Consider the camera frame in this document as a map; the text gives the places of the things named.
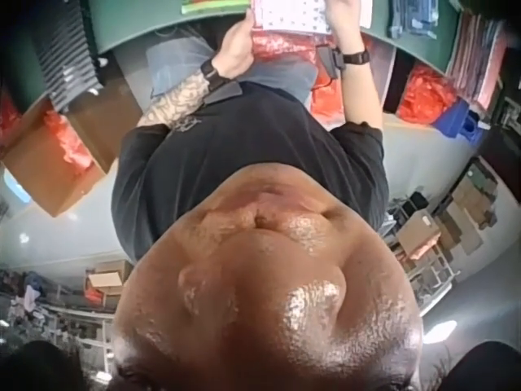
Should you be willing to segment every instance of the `tattooed arm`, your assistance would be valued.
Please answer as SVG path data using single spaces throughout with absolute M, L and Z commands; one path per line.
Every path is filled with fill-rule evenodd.
M 235 79 L 252 66 L 254 23 L 252 11 L 248 10 L 244 20 L 226 32 L 219 53 L 212 60 L 213 67 L 222 77 Z M 138 126 L 165 124 L 171 129 L 176 121 L 195 112 L 207 94 L 208 82 L 198 70 L 154 101 L 139 120 Z
M 165 124 L 170 129 L 176 121 L 195 112 L 208 95 L 208 81 L 197 70 L 179 86 L 158 97 L 144 112 L 138 126 Z

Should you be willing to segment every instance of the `nose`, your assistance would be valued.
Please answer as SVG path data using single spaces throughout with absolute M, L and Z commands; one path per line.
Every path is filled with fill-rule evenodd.
M 207 330 L 240 323 L 262 338 L 299 333 L 317 343 L 334 331 L 345 295 L 338 266 L 265 230 L 232 236 L 211 257 L 182 270 L 178 287 L 193 321 Z

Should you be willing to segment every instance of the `black wristwatch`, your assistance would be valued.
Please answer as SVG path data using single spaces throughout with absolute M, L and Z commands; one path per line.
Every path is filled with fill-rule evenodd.
M 369 51 L 365 49 L 364 51 L 352 55 L 342 54 L 342 60 L 344 61 L 344 64 L 363 65 L 369 63 L 371 58 L 369 56 Z
M 207 59 L 203 62 L 203 65 L 201 65 L 201 72 L 203 73 L 204 78 L 208 80 L 208 89 L 210 92 L 218 90 L 223 87 L 224 84 L 230 82 L 230 79 L 219 75 L 219 72 L 212 65 L 212 59 Z
M 343 71 L 346 64 L 363 65 L 370 62 L 369 51 L 367 51 L 367 49 L 352 55 L 344 55 L 338 47 L 319 45 L 317 46 L 317 54 L 324 69 L 332 79 L 338 77 L 337 69 Z

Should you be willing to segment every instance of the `sleeve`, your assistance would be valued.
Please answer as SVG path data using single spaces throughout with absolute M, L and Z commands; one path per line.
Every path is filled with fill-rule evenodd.
M 372 207 L 376 216 L 375 225 L 383 221 L 389 198 L 389 185 L 383 167 L 383 133 L 370 127 L 366 122 L 360 125 L 346 122 L 331 130 L 331 135 L 338 141 L 352 166 L 363 179 L 369 182 Z
M 133 259 L 143 175 L 148 161 L 168 133 L 166 125 L 143 126 L 131 130 L 121 143 L 112 191 L 112 220 L 121 247 Z

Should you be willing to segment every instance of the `hand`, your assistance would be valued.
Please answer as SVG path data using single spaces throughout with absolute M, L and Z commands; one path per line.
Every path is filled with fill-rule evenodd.
M 326 0 L 326 18 L 342 53 L 365 49 L 360 32 L 361 0 Z
M 248 8 L 244 19 L 226 32 L 221 49 L 212 60 L 212 65 L 220 76 L 235 79 L 252 66 L 254 24 L 253 12 Z
M 360 31 L 361 0 L 326 0 L 326 18 L 337 37 Z

